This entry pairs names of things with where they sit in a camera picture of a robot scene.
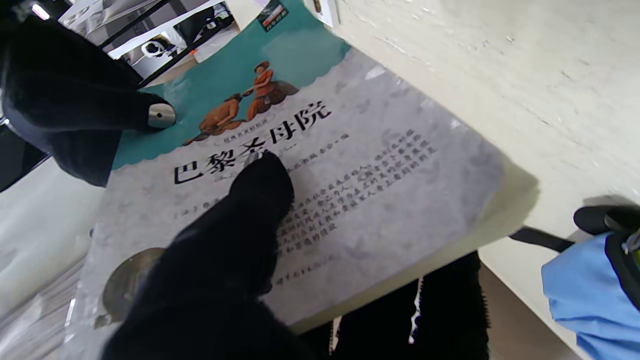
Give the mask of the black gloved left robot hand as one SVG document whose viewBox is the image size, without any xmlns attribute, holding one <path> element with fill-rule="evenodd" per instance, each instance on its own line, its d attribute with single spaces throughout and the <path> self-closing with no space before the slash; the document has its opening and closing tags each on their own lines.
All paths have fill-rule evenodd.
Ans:
<svg viewBox="0 0 640 360">
<path fill-rule="evenodd" d="M 101 360 L 488 360 L 489 314 L 476 251 L 296 335 L 260 300 L 277 264 L 277 230 L 295 197 L 272 152 L 184 228 L 146 276 Z"/>
</svg>

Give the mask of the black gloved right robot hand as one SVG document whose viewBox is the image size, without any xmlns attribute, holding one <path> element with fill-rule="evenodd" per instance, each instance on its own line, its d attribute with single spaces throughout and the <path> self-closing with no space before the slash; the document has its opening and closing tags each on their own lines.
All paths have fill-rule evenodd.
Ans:
<svg viewBox="0 0 640 360">
<path fill-rule="evenodd" d="M 1 110 L 11 130 L 62 171 L 102 188 L 123 132 L 176 123 L 164 98 L 141 92 L 91 41 L 55 19 L 20 19 L 9 7 L 1 9 Z"/>
</svg>

